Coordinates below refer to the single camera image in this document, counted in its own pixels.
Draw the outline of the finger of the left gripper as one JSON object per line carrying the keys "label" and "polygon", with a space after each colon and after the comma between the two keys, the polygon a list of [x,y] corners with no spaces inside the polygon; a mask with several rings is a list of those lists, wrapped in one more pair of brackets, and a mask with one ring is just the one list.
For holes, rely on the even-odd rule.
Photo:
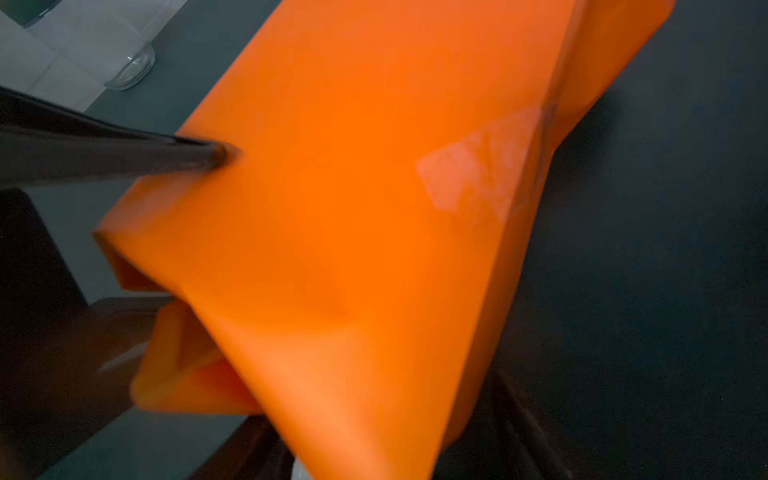
{"label": "finger of the left gripper", "polygon": [[1,187],[210,170],[225,144],[112,125],[1,89]]}
{"label": "finger of the left gripper", "polygon": [[88,303],[29,196],[1,193],[1,476],[33,479],[128,410],[169,298]]}

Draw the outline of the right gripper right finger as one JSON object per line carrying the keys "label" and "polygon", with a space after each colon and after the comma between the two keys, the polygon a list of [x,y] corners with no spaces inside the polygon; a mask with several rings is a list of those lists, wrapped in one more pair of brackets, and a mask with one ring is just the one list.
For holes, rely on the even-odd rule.
{"label": "right gripper right finger", "polygon": [[441,453],[434,479],[574,479],[553,435],[509,375],[495,370],[459,439]]}

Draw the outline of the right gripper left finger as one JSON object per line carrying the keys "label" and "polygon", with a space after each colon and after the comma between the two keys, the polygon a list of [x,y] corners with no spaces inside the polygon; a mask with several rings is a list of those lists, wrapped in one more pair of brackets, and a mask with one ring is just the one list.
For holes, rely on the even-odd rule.
{"label": "right gripper left finger", "polygon": [[249,416],[189,479],[291,478],[294,455],[265,416]]}

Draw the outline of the orange wrapping paper sheet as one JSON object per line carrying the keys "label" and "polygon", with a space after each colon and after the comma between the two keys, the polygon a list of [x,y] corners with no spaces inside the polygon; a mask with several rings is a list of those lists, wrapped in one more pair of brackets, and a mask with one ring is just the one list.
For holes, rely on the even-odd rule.
{"label": "orange wrapping paper sheet", "polygon": [[284,1],[96,239],[162,308],[131,397],[263,414],[316,479],[428,479],[466,426],[552,155],[670,1]]}

